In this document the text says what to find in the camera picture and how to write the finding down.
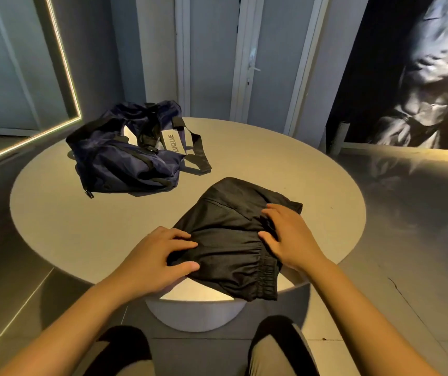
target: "forearm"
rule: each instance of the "forearm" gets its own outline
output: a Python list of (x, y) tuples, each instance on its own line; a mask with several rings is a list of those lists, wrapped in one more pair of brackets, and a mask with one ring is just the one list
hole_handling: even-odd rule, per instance
[(119, 307), (114, 291), (97, 284), (0, 371), (0, 376), (70, 374)]
[(308, 265), (305, 271), (362, 375), (439, 375), (337, 265), (323, 260), (317, 266)]

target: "illuminated mirror frame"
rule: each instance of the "illuminated mirror frame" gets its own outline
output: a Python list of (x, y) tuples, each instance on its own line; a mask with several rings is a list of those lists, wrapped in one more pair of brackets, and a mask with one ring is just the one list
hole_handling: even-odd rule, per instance
[(60, 32), (58, 30), (57, 19), (55, 18), (55, 12), (53, 10), (52, 0), (45, 0), (45, 2), (46, 2), (46, 7), (48, 8), (48, 11), (50, 14), (50, 20), (52, 21), (52, 28), (53, 28), (53, 32), (55, 33), (55, 37), (57, 39), (58, 49), (59, 49), (61, 57), (62, 57), (62, 63), (64, 64), (65, 75), (67, 77), (71, 95), (73, 97), (73, 102), (74, 102), (74, 106), (76, 108), (77, 117), (74, 117), (68, 121), (64, 121), (63, 123), (61, 123), (57, 126), (54, 126), (53, 128), (50, 128), (49, 130), (38, 133), (38, 134), (34, 135), (33, 137), (29, 137), (26, 140), (23, 140), (15, 145), (9, 146), (8, 148), (1, 150), (0, 151), (0, 159), (8, 156), (10, 153), (14, 153), (14, 151), (16, 151), (17, 149), (20, 149), (21, 147), (24, 147), (28, 144), (33, 143), (36, 140), (39, 140), (46, 136), (49, 136), (54, 132), (58, 132), (61, 129), (64, 129), (65, 127), (68, 127), (68, 126), (76, 123), (77, 121), (81, 120), (81, 118), (82, 118), (81, 109), (77, 102), (76, 90), (74, 88), (73, 79), (70, 75), (69, 64), (68, 64), (68, 61), (67, 61), (67, 58), (66, 58), (65, 52), (64, 52), (64, 45), (62, 44), (62, 38), (61, 38)]

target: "hand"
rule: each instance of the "hand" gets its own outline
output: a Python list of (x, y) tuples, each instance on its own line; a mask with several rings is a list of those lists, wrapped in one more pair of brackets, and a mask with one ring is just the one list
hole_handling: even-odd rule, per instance
[(199, 269), (199, 264), (194, 261), (175, 266), (166, 264), (171, 252), (198, 246), (198, 243), (184, 240), (190, 237), (189, 233), (176, 228), (158, 227), (142, 239), (121, 265), (101, 283), (109, 286), (107, 289), (119, 298), (120, 304), (163, 290)]
[(278, 241), (268, 232), (261, 231), (258, 235), (283, 264), (303, 270), (309, 276), (311, 269), (327, 261), (299, 214), (285, 206), (271, 203), (262, 212), (274, 223)]

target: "white table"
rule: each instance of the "white table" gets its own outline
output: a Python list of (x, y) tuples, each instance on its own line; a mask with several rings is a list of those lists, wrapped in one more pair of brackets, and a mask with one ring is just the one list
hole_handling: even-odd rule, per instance
[[(41, 257), (95, 284), (158, 226), (173, 227), (202, 193), (224, 177), (236, 177), (303, 203), (302, 217), (326, 256), (339, 263), (365, 227), (365, 202), (353, 179), (331, 158), (288, 136), (230, 121), (184, 118), (202, 136), (212, 165), (205, 175), (180, 173), (170, 192), (85, 195), (65, 141), (41, 152), (21, 171), (10, 196), (15, 226)], [(283, 267), (278, 292), (304, 284)], [(162, 322), (183, 331), (207, 331), (237, 316), (245, 301), (185, 279), (148, 299)]]

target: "white door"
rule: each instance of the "white door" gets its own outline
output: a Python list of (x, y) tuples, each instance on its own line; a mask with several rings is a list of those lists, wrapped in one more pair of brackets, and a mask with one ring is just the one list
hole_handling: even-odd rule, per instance
[(328, 0), (176, 0), (184, 114), (292, 135)]

